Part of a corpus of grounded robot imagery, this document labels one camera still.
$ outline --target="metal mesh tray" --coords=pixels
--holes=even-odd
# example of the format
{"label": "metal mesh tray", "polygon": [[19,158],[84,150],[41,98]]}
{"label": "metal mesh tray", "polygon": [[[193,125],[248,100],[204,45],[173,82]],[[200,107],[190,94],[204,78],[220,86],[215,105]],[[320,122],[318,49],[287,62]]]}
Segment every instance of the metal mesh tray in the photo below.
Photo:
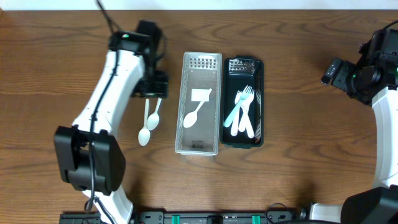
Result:
{"label": "metal mesh tray", "polygon": [[[184,54],[175,152],[196,156],[217,155],[222,63],[221,54],[196,52]],[[185,115],[194,111],[199,105],[199,101],[191,101],[192,89],[209,88],[213,89],[209,101],[200,108],[196,123],[190,128],[184,128]]]}

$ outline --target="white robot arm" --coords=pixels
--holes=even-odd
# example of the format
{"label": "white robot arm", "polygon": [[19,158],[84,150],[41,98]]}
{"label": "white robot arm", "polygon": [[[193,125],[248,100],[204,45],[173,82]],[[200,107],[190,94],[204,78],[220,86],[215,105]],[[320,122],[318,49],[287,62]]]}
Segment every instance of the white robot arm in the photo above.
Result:
{"label": "white robot arm", "polygon": [[[89,100],[85,109],[79,117],[74,120],[72,126],[78,126],[80,131],[90,131],[91,115],[102,94],[110,76],[116,60],[116,51],[109,51],[106,55],[105,67],[102,76]],[[138,81],[144,76],[145,63],[142,56],[136,56],[128,50],[119,50],[119,66],[116,76],[113,78],[108,90],[106,91],[102,102],[98,108],[97,121],[94,133],[100,133],[105,130],[110,135],[117,138],[120,120],[130,99],[130,94],[136,87]],[[90,197],[91,190],[84,190],[83,193]],[[95,192],[103,204],[100,207],[99,202],[95,202],[98,211],[101,213],[101,221],[112,223],[103,209],[107,210],[113,223],[127,224],[130,221],[132,213],[132,203],[127,199],[122,185],[107,196],[101,192]]]}
{"label": "white robot arm", "polygon": [[344,205],[314,204],[311,220],[338,223],[396,223],[398,211],[398,30],[374,32],[353,64],[335,58],[321,82],[372,106],[377,124],[377,162],[373,189],[347,198]]}
{"label": "white robot arm", "polygon": [[[121,185],[126,160],[118,146],[121,118],[131,96],[167,97],[168,78],[155,69],[161,30],[140,21],[136,32],[117,31],[109,40],[109,51],[101,78],[72,127],[58,127],[54,136],[61,177],[96,205],[101,221],[131,222],[132,203]],[[82,147],[89,145],[89,151]]]}
{"label": "white robot arm", "polygon": [[398,185],[398,91],[382,89],[373,99],[377,125],[377,163],[373,187]]}

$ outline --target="black mount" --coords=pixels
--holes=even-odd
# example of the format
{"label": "black mount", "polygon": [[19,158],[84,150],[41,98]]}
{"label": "black mount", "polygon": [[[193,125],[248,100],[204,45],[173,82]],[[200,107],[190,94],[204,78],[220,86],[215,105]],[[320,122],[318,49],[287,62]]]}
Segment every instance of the black mount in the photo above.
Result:
{"label": "black mount", "polygon": [[165,54],[157,54],[161,38],[162,31],[156,24],[145,20],[139,21],[135,32],[117,31],[109,38],[110,50],[128,50],[144,58],[145,74],[133,90],[132,97],[166,98],[168,95],[169,78],[165,72],[156,70],[157,62]]}
{"label": "black mount", "polygon": [[351,98],[365,105],[383,88],[398,87],[398,30],[382,29],[373,33],[372,39],[361,44],[362,55],[356,64],[333,59],[321,82],[343,90]]}
{"label": "black mount", "polygon": [[[164,56],[157,55],[162,31],[153,22],[140,21],[135,32],[115,32],[109,39],[109,49],[128,50],[141,55],[145,61],[145,74],[131,96],[161,97],[168,95],[168,76],[156,70],[157,62]],[[71,183],[76,190],[91,189],[90,160],[88,150],[89,133],[78,130],[77,126],[58,127],[54,136],[61,178]],[[106,131],[93,133],[95,157],[95,191],[109,195],[121,185],[126,159],[114,136]]]}
{"label": "black mount", "polygon": [[[126,169],[126,159],[114,136],[101,131],[93,133],[95,147],[95,187],[96,191],[110,195],[119,188]],[[72,128],[58,127],[54,136],[55,152],[61,178],[71,183],[75,190],[91,190],[91,174],[87,145],[88,133]]]}

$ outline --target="black tray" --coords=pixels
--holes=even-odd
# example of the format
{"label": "black tray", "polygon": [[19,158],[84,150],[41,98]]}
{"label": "black tray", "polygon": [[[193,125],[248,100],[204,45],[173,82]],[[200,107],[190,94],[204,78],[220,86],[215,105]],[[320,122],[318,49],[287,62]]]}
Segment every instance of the black tray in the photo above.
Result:
{"label": "black tray", "polygon": [[[230,61],[233,63],[242,62],[249,65],[234,69],[230,67]],[[253,126],[254,138],[248,138],[247,132],[238,131],[237,136],[231,135],[231,127],[224,127],[223,123],[235,106],[235,96],[238,90],[243,90],[246,85],[255,89],[254,100],[250,104],[249,119]],[[220,141],[221,143],[236,148],[250,149],[251,147],[260,147],[264,142],[264,64],[251,56],[238,55],[235,58],[227,58],[224,61],[223,72],[223,92],[221,96],[221,119],[220,119]],[[239,113],[239,120],[242,117],[242,111]]]}

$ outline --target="green clip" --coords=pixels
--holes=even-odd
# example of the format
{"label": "green clip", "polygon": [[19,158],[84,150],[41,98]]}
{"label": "green clip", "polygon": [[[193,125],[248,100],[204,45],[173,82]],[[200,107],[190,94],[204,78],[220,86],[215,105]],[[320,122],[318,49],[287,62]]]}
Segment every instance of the green clip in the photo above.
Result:
{"label": "green clip", "polygon": [[251,219],[253,220],[253,224],[261,224],[261,219],[259,215],[253,215]]}
{"label": "green clip", "polygon": [[172,224],[180,224],[180,216],[179,215],[172,216]]}

